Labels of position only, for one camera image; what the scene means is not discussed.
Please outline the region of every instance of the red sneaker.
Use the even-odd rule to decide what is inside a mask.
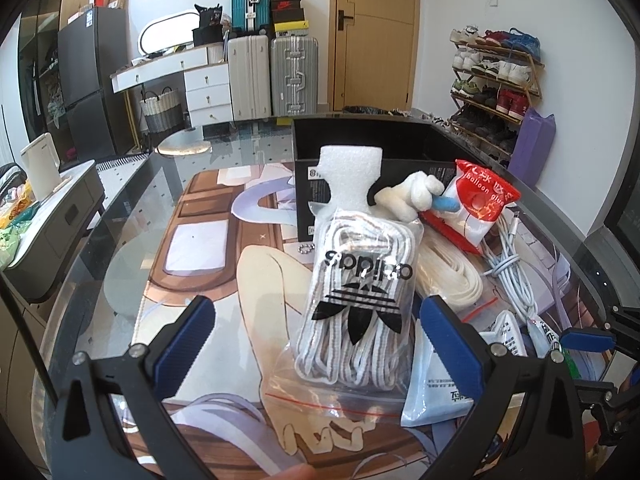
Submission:
[[[502,89],[498,92],[498,104],[495,109],[503,114],[508,114],[511,110],[511,102],[513,101],[513,93],[511,90]]]
[[[504,30],[498,30],[497,32],[494,32],[492,30],[487,30],[485,31],[484,36],[482,36],[482,38],[476,38],[476,43],[500,46],[500,42],[503,40],[508,40],[509,37],[510,37],[509,33],[505,32]]]
[[[511,95],[513,97],[513,100],[511,101],[511,108],[509,108],[509,117],[523,120],[524,114],[526,114],[527,110],[529,110],[529,100],[524,94],[512,92]]]

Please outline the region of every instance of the anime table mat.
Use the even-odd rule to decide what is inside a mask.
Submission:
[[[292,169],[267,164],[193,177],[150,270],[132,343],[149,343],[197,294],[214,301],[215,328],[164,405],[221,480],[260,479],[302,462],[321,478],[419,478],[461,420],[401,428],[399,417],[324,416],[266,392],[263,379],[302,322],[314,257],[296,239]],[[506,307],[486,289],[476,328]],[[502,439],[517,412],[507,412]],[[126,410],[123,427],[139,462],[159,472]]]

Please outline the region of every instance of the white suitcase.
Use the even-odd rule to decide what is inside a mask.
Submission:
[[[234,119],[270,117],[269,38],[245,36],[229,40],[228,58]]]

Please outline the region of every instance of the plush toy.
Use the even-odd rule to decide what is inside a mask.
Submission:
[[[401,222],[413,222],[418,218],[418,212],[429,209],[458,211],[460,202],[455,198],[441,196],[444,189],[444,184],[433,175],[427,175],[423,171],[412,173],[402,184],[385,187],[375,194],[376,212],[383,213],[380,209],[384,209]]]

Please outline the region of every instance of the black refrigerator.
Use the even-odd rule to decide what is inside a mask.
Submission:
[[[109,160],[133,147],[124,94],[111,74],[128,62],[126,13],[94,7],[58,35],[60,85],[78,159]]]

